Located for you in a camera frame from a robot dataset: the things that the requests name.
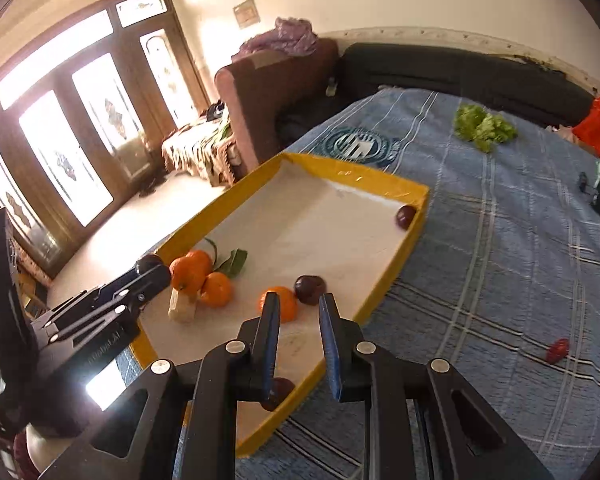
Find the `black sofa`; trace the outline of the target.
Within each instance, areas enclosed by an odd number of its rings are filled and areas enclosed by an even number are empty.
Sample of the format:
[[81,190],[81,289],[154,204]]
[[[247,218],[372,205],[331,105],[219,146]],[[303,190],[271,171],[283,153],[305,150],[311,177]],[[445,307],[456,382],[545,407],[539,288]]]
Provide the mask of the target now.
[[588,114],[592,93],[531,58],[503,58],[452,48],[354,44],[344,51],[325,89],[277,113],[284,148],[352,103],[386,87],[424,89],[477,101],[535,125],[575,126]]

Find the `red strawberry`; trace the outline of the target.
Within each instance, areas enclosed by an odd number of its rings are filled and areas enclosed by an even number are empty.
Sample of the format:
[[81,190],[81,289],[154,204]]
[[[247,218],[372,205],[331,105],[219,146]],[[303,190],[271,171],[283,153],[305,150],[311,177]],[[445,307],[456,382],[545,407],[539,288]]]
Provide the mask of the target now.
[[547,352],[545,353],[545,362],[548,364],[557,364],[568,356],[569,350],[569,339],[560,338],[547,349]]

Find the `green lettuce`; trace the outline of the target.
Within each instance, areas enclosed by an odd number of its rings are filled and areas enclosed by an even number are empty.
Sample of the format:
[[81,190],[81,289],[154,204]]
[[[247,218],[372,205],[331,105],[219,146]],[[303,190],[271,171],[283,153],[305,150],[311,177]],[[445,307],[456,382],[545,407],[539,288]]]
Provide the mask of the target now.
[[484,154],[491,153],[494,145],[506,144],[518,136],[517,129],[503,116],[488,113],[476,104],[458,108],[454,132],[460,140],[474,144]]

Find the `blue plaid tablecloth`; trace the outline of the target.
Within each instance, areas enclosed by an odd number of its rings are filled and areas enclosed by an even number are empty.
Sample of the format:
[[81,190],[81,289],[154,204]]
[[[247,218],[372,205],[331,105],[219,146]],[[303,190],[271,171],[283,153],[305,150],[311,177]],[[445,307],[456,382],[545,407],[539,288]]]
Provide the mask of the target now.
[[[458,96],[389,88],[283,153],[374,168],[429,190],[411,255],[365,339],[449,361],[554,479],[600,479],[600,216],[577,186],[586,151],[506,115],[515,140],[484,154],[454,132]],[[557,364],[545,353],[568,338]]]

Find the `large orange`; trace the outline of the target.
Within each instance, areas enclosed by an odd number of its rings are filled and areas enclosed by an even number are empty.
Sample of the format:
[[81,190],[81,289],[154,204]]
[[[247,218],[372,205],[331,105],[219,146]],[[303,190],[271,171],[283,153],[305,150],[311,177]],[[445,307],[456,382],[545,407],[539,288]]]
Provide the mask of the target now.
[[269,292],[275,292],[280,304],[280,322],[289,323],[294,321],[298,316],[298,301],[294,292],[285,286],[270,287],[260,297],[259,309],[262,310],[265,304],[266,295]]

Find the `leafy small orange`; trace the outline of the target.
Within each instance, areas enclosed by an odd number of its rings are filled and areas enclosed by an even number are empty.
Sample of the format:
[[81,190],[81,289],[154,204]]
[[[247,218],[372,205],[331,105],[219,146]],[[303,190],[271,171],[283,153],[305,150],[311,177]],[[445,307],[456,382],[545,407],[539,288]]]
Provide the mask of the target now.
[[248,252],[245,249],[236,248],[222,258],[218,245],[215,244],[214,240],[205,237],[204,242],[212,249],[212,255],[202,249],[192,249],[186,257],[192,260],[204,275],[218,272],[224,274],[230,280],[237,278],[247,262]]

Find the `small black device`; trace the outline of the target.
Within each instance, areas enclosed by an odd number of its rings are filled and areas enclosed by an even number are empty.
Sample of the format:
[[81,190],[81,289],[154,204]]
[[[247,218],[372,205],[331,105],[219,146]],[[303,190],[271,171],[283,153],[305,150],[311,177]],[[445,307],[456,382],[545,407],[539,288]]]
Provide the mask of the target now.
[[580,172],[578,177],[578,188],[581,193],[585,193],[588,189],[588,176],[585,172]]

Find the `wooden glass doors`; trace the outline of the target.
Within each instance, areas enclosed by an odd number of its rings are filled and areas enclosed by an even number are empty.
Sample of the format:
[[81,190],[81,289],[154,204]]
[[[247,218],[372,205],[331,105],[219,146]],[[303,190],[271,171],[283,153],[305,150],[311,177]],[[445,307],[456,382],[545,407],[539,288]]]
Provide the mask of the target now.
[[98,0],[0,68],[0,208],[56,275],[149,182],[208,93],[173,0]]

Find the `large dark plum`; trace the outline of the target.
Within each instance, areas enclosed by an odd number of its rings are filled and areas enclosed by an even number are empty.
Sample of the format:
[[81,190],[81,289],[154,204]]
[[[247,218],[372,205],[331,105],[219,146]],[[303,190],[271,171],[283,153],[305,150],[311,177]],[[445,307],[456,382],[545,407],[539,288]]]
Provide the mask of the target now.
[[260,402],[265,411],[274,412],[296,388],[296,385],[288,378],[275,377],[268,398]]

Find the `small dark plum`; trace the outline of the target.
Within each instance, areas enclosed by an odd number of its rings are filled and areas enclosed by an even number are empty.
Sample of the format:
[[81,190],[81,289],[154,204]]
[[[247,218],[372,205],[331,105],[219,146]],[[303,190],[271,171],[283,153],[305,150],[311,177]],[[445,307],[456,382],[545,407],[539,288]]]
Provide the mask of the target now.
[[399,208],[394,216],[394,220],[396,220],[396,225],[402,230],[406,231],[410,225],[412,224],[418,210],[416,207],[412,205],[403,205]]

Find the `purple cloth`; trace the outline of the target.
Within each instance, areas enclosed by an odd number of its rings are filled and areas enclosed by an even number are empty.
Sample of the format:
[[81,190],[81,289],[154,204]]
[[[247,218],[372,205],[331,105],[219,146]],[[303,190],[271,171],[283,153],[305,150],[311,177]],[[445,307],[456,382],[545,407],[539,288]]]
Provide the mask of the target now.
[[243,42],[232,55],[235,62],[263,51],[282,52],[289,56],[307,56],[317,48],[318,37],[310,21],[304,18],[276,18],[274,27]]

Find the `patterned sofa cover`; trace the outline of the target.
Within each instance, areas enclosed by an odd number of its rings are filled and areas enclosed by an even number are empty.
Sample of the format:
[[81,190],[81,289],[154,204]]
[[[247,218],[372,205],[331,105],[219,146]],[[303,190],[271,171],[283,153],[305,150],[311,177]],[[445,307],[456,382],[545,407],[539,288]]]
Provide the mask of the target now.
[[212,186],[234,185],[242,156],[228,119],[186,125],[171,132],[161,144],[164,166],[186,171]]

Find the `yellow cardboard tray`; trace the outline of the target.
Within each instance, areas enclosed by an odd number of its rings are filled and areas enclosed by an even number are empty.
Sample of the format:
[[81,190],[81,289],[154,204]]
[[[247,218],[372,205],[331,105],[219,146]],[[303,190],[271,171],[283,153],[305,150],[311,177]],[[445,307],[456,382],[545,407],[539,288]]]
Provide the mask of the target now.
[[[145,307],[132,351],[140,365],[158,359],[184,364],[203,358],[259,314],[262,292],[291,287],[301,275],[318,275],[339,313],[364,322],[384,298],[411,255],[426,220],[426,185],[374,168],[326,157],[282,153],[250,172],[183,224],[158,249],[164,262],[193,248],[221,256],[248,252],[224,308],[200,306],[193,322],[170,321],[170,292]],[[417,208],[404,231],[394,216]]]

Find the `small wall plaque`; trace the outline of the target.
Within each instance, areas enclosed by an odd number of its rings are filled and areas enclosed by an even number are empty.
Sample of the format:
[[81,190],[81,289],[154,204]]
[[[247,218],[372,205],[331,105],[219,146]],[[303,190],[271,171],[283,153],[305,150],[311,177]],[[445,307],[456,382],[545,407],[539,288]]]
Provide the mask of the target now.
[[260,14],[254,0],[245,0],[233,8],[236,23],[240,29],[260,23]]

